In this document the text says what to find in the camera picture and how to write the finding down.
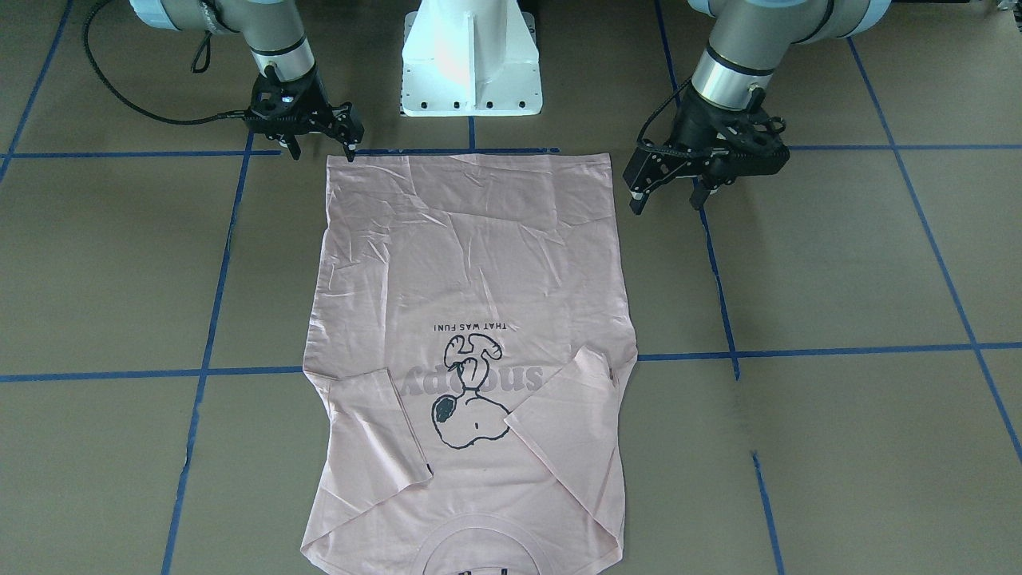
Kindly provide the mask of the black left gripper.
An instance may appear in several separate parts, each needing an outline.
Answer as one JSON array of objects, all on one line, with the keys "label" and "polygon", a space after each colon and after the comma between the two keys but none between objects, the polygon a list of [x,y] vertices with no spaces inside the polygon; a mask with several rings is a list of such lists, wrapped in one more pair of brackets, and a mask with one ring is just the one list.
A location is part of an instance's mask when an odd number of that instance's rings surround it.
[{"label": "black left gripper", "polygon": [[[646,138],[654,119],[678,103],[671,133],[657,145]],[[697,177],[690,205],[702,211],[713,193],[739,177],[777,174],[790,159],[782,142],[787,127],[762,107],[762,96],[753,95],[751,109],[721,109],[695,92],[675,92],[643,123],[636,149],[624,169],[631,199],[629,208],[641,215],[653,190],[683,177]]]}]

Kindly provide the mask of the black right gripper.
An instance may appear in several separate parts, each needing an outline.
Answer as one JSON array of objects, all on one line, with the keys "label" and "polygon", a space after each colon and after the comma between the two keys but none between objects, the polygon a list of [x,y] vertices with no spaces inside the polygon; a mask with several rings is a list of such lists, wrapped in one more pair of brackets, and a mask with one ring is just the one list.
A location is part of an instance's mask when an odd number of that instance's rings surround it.
[{"label": "black right gripper", "polygon": [[282,80],[276,68],[263,69],[256,78],[244,121],[252,132],[286,136],[286,149],[295,161],[301,157],[298,135],[342,136],[344,156],[354,161],[365,132],[362,122],[354,119],[350,102],[330,105],[316,68],[290,81]]}]

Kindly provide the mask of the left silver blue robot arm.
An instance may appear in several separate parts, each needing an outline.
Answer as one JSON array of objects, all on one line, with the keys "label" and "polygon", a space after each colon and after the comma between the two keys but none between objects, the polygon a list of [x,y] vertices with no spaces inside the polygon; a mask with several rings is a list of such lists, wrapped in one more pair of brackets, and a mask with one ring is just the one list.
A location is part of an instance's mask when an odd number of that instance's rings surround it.
[{"label": "left silver blue robot arm", "polygon": [[640,133],[624,170],[636,214],[653,190],[694,177],[700,210],[719,187],[740,177],[777,174],[790,159],[786,123],[763,108],[766,87],[792,45],[847,38],[875,26],[887,1],[694,1],[713,16],[696,69],[669,96],[676,112],[664,143]]}]

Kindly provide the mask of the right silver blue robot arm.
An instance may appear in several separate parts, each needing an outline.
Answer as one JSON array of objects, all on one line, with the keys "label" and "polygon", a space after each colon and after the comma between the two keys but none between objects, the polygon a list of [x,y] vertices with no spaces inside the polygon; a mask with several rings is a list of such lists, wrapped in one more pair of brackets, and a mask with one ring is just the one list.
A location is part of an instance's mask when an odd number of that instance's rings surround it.
[{"label": "right silver blue robot arm", "polygon": [[299,159],[297,138],[322,134],[343,147],[349,161],[364,127],[350,102],[329,102],[293,1],[133,1],[135,14],[151,28],[240,34],[258,66],[251,102],[224,117],[242,119],[253,134],[278,141]]}]

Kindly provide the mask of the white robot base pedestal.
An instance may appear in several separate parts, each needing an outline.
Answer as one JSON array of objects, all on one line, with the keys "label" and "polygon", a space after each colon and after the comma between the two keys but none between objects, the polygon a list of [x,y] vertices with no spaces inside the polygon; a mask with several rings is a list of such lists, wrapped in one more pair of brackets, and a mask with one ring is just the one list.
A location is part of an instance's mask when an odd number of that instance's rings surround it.
[{"label": "white robot base pedestal", "polygon": [[536,12],[526,1],[421,2],[404,18],[402,114],[539,114],[544,96]]}]

